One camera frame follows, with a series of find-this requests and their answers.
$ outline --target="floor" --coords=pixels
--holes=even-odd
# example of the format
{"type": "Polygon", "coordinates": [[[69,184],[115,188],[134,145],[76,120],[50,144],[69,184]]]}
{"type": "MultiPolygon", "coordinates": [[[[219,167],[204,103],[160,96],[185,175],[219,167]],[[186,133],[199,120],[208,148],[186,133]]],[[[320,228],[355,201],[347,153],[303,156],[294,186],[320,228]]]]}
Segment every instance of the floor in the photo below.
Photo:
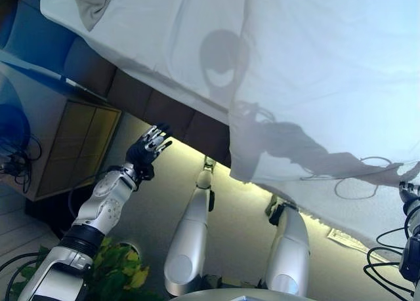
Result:
{"type": "MultiPolygon", "coordinates": [[[[25,197],[0,180],[0,265],[24,253],[37,252],[40,245],[51,248],[58,243],[49,227],[24,213],[25,197]]],[[[17,267],[30,258],[23,258],[0,273],[0,300],[17,267]]]]}

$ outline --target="gray wall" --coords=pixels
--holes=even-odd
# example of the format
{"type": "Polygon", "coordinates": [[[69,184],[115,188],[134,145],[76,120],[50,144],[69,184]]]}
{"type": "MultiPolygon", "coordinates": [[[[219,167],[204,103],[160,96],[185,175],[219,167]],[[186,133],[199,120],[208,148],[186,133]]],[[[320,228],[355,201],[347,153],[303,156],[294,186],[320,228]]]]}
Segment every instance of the gray wall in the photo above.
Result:
{"type": "MultiPolygon", "coordinates": [[[[147,127],[125,114],[104,166],[120,164],[125,150],[147,127]]],[[[155,161],[156,177],[142,183],[140,191],[132,195],[113,231],[115,237],[140,247],[145,264],[151,268],[145,284],[149,289],[164,293],[163,263],[202,165],[202,154],[175,142],[155,161]]],[[[276,232],[264,215],[270,194],[253,184],[235,181],[228,173],[229,169],[216,166],[216,203],[209,214],[205,273],[257,284],[276,232]]],[[[304,220],[311,246],[308,297],[319,301],[396,300],[364,275],[365,254],[327,239],[328,226],[308,216],[304,220]]],[[[396,268],[381,272],[393,281],[404,282],[396,268]]]]}

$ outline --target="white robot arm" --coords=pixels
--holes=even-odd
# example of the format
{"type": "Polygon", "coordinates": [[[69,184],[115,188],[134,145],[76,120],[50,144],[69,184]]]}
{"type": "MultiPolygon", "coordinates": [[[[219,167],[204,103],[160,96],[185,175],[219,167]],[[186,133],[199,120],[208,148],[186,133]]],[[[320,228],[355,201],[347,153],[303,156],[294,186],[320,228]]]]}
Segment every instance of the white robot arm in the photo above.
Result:
{"type": "Polygon", "coordinates": [[[306,296],[309,243],[305,222],[298,210],[287,203],[276,207],[270,222],[278,227],[262,285],[272,291],[306,296]]]}
{"type": "Polygon", "coordinates": [[[173,296],[197,291],[203,275],[207,216],[214,205],[210,190],[214,161],[210,158],[206,161],[175,230],[164,265],[165,287],[173,296]]]}
{"type": "Polygon", "coordinates": [[[54,247],[25,286],[18,301],[82,301],[85,272],[106,234],[118,223],[121,210],[143,180],[154,176],[152,162],[171,142],[164,125],[153,126],[127,151],[126,163],[112,167],[82,205],[61,242],[54,247]]]}

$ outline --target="robotic hand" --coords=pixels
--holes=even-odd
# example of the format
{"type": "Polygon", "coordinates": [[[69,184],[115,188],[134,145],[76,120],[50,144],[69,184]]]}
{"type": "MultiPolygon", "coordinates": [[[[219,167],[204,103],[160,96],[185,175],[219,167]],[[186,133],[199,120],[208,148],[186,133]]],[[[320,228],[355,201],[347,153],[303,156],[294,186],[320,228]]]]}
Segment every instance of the robotic hand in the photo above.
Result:
{"type": "Polygon", "coordinates": [[[61,242],[47,255],[19,296],[19,301],[81,301],[87,293],[83,276],[121,210],[143,180],[154,177],[152,162],[172,142],[166,125],[152,126],[127,151],[125,164],[111,167],[61,242]]]}

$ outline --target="wire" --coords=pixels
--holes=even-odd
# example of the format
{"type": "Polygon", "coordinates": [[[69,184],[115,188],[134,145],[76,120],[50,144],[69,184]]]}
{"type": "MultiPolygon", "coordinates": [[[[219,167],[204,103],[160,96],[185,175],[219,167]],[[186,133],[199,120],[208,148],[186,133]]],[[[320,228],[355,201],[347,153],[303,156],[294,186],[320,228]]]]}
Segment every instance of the wire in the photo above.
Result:
{"type": "Polygon", "coordinates": [[[25,258],[25,257],[31,257],[31,256],[42,256],[42,255],[46,255],[47,253],[40,253],[40,252],[34,252],[34,253],[26,253],[26,254],[21,254],[18,256],[15,256],[14,258],[11,258],[10,260],[8,260],[7,262],[5,262],[3,265],[0,266],[0,272],[5,269],[7,266],[9,266],[10,264],[12,264],[13,262],[21,259],[21,258],[25,258]]]}
{"type": "Polygon", "coordinates": [[[408,222],[410,222],[409,220],[412,218],[412,216],[418,211],[420,210],[420,206],[415,207],[412,211],[410,211],[407,215],[406,221],[404,222],[404,233],[406,234],[406,238],[410,238],[410,235],[408,233],[408,222]]]}
{"type": "Polygon", "coordinates": [[[26,148],[11,142],[5,138],[0,138],[0,149],[8,152],[10,161],[3,165],[0,174],[9,174],[14,177],[14,182],[22,186],[22,191],[27,193],[32,182],[32,162],[37,161],[42,156],[42,146],[35,135],[30,134],[32,139],[38,146],[38,156],[31,158],[26,148]]]}
{"type": "Polygon", "coordinates": [[[82,184],[84,181],[86,181],[86,180],[88,180],[88,179],[90,179],[90,178],[93,178],[93,177],[95,177],[95,182],[96,182],[96,180],[97,180],[97,177],[98,176],[100,176],[101,174],[104,174],[105,172],[107,172],[108,170],[105,170],[105,171],[101,171],[101,172],[98,172],[98,173],[96,173],[96,174],[92,174],[92,175],[89,175],[89,176],[86,176],[84,179],[82,179],[82,180],[80,180],[78,183],[76,183],[76,184],[74,184],[73,186],[72,186],[72,189],[70,190],[70,192],[69,192],[69,194],[68,194],[68,197],[67,197],[67,206],[68,206],[68,210],[70,211],[70,214],[72,214],[72,216],[73,216],[73,218],[74,219],[76,219],[76,217],[77,217],[77,215],[76,215],[76,213],[74,212],[74,210],[73,210],[73,206],[72,206],[72,197],[73,197],[73,192],[74,192],[74,190],[76,189],[76,187],[78,187],[80,184],[82,184]]]}
{"type": "MultiPolygon", "coordinates": [[[[371,250],[369,250],[369,252],[367,252],[367,254],[366,254],[366,257],[367,257],[367,262],[368,262],[368,265],[369,266],[371,266],[371,265],[374,265],[374,264],[372,264],[372,262],[371,262],[371,259],[370,259],[370,256],[371,256],[371,254],[373,253],[373,252],[375,252],[375,251],[389,251],[389,252],[393,252],[393,253],[395,253],[395,254],[397,254],[397,255],[402,255],[402,253],[401,252],[398,252],[398,251],[396,251],[396,250],[392,250],[392,249],[388,249],[388,248],[386,248],[386,247],[375,247],[375,248],[373,248],[373,249],[371,249],[371,250]]],[[[408,289],[408,288],[405,288],[405,287],[402,287],[402,286],[400,286],[400,285],[397,285],[396,283],[393,283],[393,282],[391,282],[391,281],[389,281],[388,279],[386,279],[386,278],[384,278],[380,273],[378,273],[378,271],[375,269],[375,267],[374,266],[372,266],[371,267],[372,268],[372,270],[373,270],[373,272],[380,278],[380,279],[382,279],[384,282],[386,282],[386,283],[388,283],[389,285],[391,285],[391,286],[393,286],[393,287],[396,287],[396,288],[398,288],[398,289],[401,289],[401,290],[403,290],[403,291],[406,291],[406,292],[408,292],[408,293],[414,293],[414,291],[412,291],[412,290],[410,290],[410,289],[408,289]]]]}
{"type": "Polygon", "coordinates": [[[377,278],[375,278],[370,272],[368,272],[368,269],[371,268],[374,270],[374,267],[381,267],[381,266],[396,266],[399,263],[397,262],[389,262],[389,263],[376,263],[376,264],[372,264],[372,265],[366,265],[363,267],[363,271],[366,275],[368,275],[371,279],[373,279],[378,285],[380,285],[381,287],[383,287],[385,290],[387,290],[388,292],[392,293],[393,295],[395,295],[398,299],[402,300],[402,301],[409,301],[408,299],[405,299],[403,296],[401,296],[400,294],[398,294],[397,292],[395,292],[394,290],[392,290],[391,288],[387,287],[386,285],[384,285],[382,282],[380,282],[377,278]]]}
{"type": "Polygon", "coordinates": [[[401,228],[397,228],[397,229],[393,229],[393,230],[384,232],[384,233],[382,233],[382,234],[380,234],[380,235],[377,236],[376,242],[378,244],[382,245],[383,247],[389,247],[391,249],[404,250],[404,247],[396,247],[394,245],[384,244],[384,243],[380,242],[380,240],[379,240],[380,238],[386,236],[387,234],[394,233],[394,232],[397,232],[397,231],[400,231],[400,230],[404,230],[404,227],[401,227],[401,228]]]}
{"type": "Polygon", "coordinates": [[[19,273],[26,267],[29,266],[31,264],[34,264],[38,261],[37,260],[30,260],[29,262],[26,262],[25,264],[23,264],[22,266],[20,266],[15,273],[13,274],[12,278],[9,281],[9,284],[7,285],[7,290],[6,290],[6,296],[5,296],[5,301],[10,301],[10,294],[11,294],[11,290],[12,290],[12,285],[14,283],[14,280],[16,279],[16,277],[18,277],[19,273]]]}

